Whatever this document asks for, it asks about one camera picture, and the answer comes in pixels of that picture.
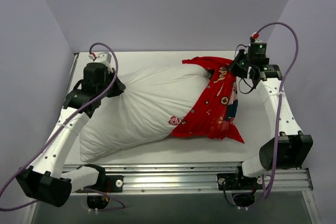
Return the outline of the left side aluminium rail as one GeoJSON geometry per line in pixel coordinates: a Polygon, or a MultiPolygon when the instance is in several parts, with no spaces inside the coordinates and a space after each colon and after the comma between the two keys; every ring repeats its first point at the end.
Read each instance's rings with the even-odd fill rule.
{"type": "Polygon", "coordinates": [[[71,69],[70,69],[69,82],[68,82],[67,89],[69,89],[70,86],[71,86],[73,75],[74,75],[76,65],[77,65],[77,62],[78,62],[78,57],[79,57],[78,53],[74,54],[74,59],[73,59],[73,63],[72,63],[71,69]]]}

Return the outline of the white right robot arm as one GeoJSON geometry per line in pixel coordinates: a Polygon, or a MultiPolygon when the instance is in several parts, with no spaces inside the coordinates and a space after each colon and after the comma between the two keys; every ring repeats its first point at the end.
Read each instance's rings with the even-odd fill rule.
{"type": "Polygon", "coordinates": [[[241,170],[233,175],[236,187],[244,189],[252,178],[270,174],[278,169],[300,168],[310,152],[313,139],[297,123],[284,91],[286,74],[272,65],[266,56],[267,44],[251,39],[247,49],[241,49],[230,64],[230,72],[242,80],[251,80],[266,110],[271,137],[257,156],[243,161],[241,170]]]}

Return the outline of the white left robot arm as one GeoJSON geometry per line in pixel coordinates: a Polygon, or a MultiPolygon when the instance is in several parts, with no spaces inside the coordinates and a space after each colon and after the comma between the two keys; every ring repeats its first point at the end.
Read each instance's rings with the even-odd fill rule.
{"type": "Polygon", "coordinates": [[[117,71],[107,62],[91,62],[84,67],[83,79],[67,94],[45,147],[15,176],[27,197],[61,207],[73,192],[81,189],[100,192],[106,188],[104,168],[86,164],[64,173],[63,166],[77,136],[102,99],[118,96],[124,90],[117,71]]]}

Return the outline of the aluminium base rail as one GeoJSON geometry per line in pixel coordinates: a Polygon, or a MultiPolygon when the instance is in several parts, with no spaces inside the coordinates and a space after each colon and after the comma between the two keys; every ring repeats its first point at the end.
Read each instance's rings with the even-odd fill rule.
{"type": "Polygon", "coordinates": [[[103,168],[109,177],[121,176],[125,195],[219,193],[227,184],[229,193],[262,191],[260,178],[238,178],[236,163],[105,164],[103,168]]]}

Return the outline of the red printed pillowcase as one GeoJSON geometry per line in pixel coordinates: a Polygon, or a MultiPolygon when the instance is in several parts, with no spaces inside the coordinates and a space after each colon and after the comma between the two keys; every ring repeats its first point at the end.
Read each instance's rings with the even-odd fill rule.
{"type": "Polygon", "coordinates": [[[173,137],[206,136],[210,139],[230,138],[244,143],[234,124],[238,108],[236,77],[228,71],[231,59],[220,57],[195,57],[183,64],[198,65],[211,77],[189,113],[178,119],[173,137]]]}

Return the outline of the white pillow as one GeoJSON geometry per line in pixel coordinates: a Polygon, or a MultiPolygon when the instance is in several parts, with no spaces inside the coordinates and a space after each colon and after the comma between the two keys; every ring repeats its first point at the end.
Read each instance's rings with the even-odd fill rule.
{"type": "Polygon", "coordinates": [[[168,137],[193,109],[210,75],[198,65],[178,65],[119,76],[125,90],[102,99],[79,134],[81,161],[168,137]]]}

